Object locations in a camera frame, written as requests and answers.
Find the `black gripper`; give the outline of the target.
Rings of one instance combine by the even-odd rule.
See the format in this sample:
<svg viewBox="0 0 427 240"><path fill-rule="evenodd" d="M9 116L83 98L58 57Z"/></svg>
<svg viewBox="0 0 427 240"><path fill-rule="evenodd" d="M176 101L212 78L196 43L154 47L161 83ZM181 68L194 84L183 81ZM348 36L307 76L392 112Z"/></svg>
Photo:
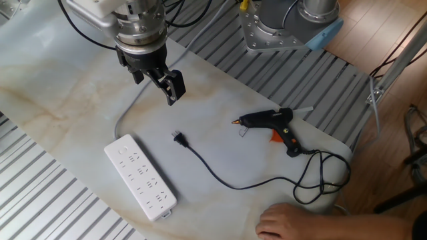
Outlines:
<svg viewBox="0 0 427 240"><path fill-rule="evenodd" d="M163 91L169 106L172 106L185 94L182 73L178 70L170 71L167 68L165 43L150 53L128 53L120 45L116 45L115 49L120 65L129 67L128 71L132 74L135 83L140 84L144 80L143 73L147 75L155 86Z"/></svg>

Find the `person's bare hand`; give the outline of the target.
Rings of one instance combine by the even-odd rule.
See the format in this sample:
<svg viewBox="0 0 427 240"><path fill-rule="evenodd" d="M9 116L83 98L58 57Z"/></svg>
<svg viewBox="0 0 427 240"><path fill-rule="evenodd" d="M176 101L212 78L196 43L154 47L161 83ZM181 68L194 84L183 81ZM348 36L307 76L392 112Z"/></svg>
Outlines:
<svg viewBox="0 0 427 240"><path fill-rule="evenodd" d="M260 215L256 235L260 239L317 239L318 216L289 203L275 204Z"/></svg>

